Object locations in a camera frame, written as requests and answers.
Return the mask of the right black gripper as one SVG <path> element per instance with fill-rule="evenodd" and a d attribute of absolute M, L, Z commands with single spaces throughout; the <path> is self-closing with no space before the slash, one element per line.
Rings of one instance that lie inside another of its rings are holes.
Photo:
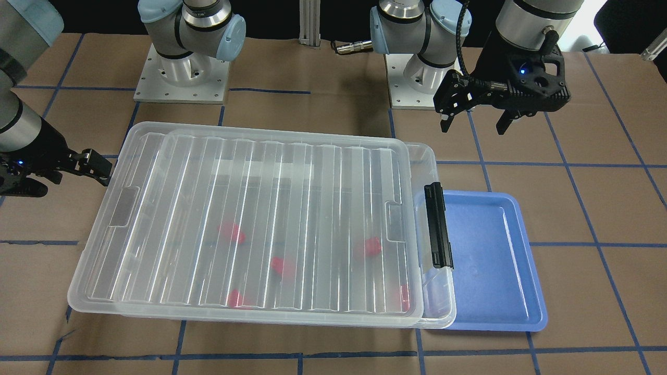
<path fill-rule="evenodd" d="M 60 185 L 64 172 L 79 176 L 82 174 L 107 187 L 112 168 L 109 160 L 91 148 L 82 152 L 70 149 L 59 131 L 47 121 L 41 121 L 40 131 L 28 145 L 16 151 L 2 151 L 1 194 L 44 197 L 48 193 L 48 186 L 30 176 L 38 176 Z"/>

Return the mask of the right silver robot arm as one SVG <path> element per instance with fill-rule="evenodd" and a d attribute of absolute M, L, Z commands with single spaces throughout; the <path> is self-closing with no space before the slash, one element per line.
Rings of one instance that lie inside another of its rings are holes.
<path fill-rule="evenodd" d="M 233 61 L 247 23 L 230 1 L 2 1 L 2 195 L 43 197 L 63 174 L 109 184 L 112 164 L 65 137 L 13 91 L 64 31 L 137 34 L 152 39 L 167 83 L 202 83 L 212 61 Z"/>

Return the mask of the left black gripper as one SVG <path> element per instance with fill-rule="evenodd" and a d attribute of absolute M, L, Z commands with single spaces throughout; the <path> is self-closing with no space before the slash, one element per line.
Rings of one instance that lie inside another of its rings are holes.
<path fill-rule="evenodd" d="M 558 111 L 570 101 L 559 35 L 555 31 L 538 35 L 542 41 L 534 51 L 512 45 L 493 31 L 472 72 L 446 73 L 434 95 L 443 133 L 450 130 L 455 115 L 475 105 L 505 110 L 496 123 L 498 135 L 505 135 L 522 114 Z"/>

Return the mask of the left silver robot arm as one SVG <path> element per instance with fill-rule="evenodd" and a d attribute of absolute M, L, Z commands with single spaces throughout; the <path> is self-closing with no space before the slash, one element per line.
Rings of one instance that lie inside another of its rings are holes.
<path fill-rule="evenodd" d="M 434 93 L 445 133 L 459 113 L 477 105 L 502 110 L 499 135 L 513 121 L 555 112 L 571 99 L 559 40 L 581 1 L 505 1 L 474 69 L 462 47 L 474 24 L 469 1 L 379 1 L 370 9 L 374 51 L 409 53 L 443 70 Z"/>

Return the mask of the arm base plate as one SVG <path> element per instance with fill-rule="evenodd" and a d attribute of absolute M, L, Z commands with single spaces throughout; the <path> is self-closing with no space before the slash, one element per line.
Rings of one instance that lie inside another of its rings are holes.
<path fill-rule="evenodd" d="M 457 59 L 451 66 L 438 68 L 425 64 L 416 54 L 393 53 L 384 57 L 393 109 L 433 111 L 433 98 L 445 74 L 452 69 L 460 71 Z"/>
<path fill-rule="evenodd" d="M 193 53 L 181 59 L 147 54 L 133 99 L 153 104 L 224 104 L 231 62 Z"/>

